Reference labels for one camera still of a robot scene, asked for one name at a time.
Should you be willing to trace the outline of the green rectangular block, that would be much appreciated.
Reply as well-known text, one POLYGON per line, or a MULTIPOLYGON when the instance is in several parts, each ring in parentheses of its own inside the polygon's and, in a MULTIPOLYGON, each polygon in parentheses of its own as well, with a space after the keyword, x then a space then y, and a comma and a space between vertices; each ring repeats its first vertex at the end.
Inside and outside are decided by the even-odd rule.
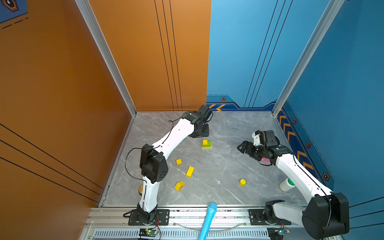
POLYGON ((202 143, 202 148, 203 149, 211 148, 212 146, 213 146, 213 144, 212 144, 211 141, 203 140, 203 143, 202 143))

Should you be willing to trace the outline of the natural wood block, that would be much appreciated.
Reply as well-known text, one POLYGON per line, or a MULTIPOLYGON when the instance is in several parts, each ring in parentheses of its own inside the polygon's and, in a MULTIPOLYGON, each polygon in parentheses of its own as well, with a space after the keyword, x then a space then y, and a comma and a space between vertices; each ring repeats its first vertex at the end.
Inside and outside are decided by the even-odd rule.
POLYGON ((213 145, 202 145, 202 149, 212 149, 213 145))

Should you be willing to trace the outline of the yellow long block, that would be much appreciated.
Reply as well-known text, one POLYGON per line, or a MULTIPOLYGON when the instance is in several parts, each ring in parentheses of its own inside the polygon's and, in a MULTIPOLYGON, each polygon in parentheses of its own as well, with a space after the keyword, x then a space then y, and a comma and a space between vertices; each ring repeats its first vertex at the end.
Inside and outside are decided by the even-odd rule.
POLYGON ((189 178, 191 178, 192 175, 193 175, 194 169, 195 169, 194 167, 189 166, 189 168, 188 168, 188 170, 187 170, 187 173, 186 173, 186 176, 189 177, 189 178))

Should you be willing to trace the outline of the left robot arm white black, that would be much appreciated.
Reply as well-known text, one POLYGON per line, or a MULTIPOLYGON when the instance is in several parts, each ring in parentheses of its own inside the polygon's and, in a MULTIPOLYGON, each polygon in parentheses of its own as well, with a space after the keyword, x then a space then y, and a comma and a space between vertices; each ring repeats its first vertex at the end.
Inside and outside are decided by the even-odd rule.
POLYGON ((176 119, 177 124, 174 124, 175 121, 169 121, 172 123, 172 129, 163 138, 151 145, 145 144, 139 148, 141 151, 139 167, 142 176, 140 178, 131 174, 129 176, 143 181, 143 191, 137 207, 123 214, 124 218, 129 218, 130 226, 168 224, 165 221, 165 211, 158 210, 160 182, 164 180, 169 171, 167 159, 186 137, 208 137, 208 122, 212 116, 212 110, 205 105, 202 105, 197 111, 186 111, 176 119))

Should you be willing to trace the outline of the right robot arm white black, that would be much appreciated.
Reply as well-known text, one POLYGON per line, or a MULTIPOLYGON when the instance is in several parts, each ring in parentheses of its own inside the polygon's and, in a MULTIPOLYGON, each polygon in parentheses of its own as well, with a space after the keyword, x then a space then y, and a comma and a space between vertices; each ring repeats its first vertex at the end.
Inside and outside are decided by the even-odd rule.
POLYGON ((315 240, 322 240, 350 231, 349 201, 342 193, 334 193, 318 181, 293 152, 281 145, 273 131, 256 131, 253 140, 243 141, 237 149, 261 162, 268 159, 271 166, 283 171, 307 202, 295 207, 283 200, 266 202, 261 218, 269 225, 283 220, 302 226, 315 240))

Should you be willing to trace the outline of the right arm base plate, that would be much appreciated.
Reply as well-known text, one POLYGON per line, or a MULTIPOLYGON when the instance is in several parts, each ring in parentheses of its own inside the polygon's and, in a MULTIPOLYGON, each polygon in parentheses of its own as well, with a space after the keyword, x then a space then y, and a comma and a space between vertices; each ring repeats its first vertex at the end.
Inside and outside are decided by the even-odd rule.
POLYGON ((249 218, 252 226, 256 225, 280 225, 283 224, 285 226, 290 226, 292 223, 287 220, 281 220, 281 219, 269 219, 262 209, 249 209, 249 218))

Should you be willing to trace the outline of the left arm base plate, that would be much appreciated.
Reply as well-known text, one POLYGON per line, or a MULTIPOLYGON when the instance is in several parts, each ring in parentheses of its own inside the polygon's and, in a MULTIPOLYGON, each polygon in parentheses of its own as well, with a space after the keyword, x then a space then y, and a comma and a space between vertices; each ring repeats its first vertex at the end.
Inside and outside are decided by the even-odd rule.
POLYGON ((129 226, 167 226, 170 219, 170 210, 155 209, 150 213, 135 209, 130 212, 129 226))

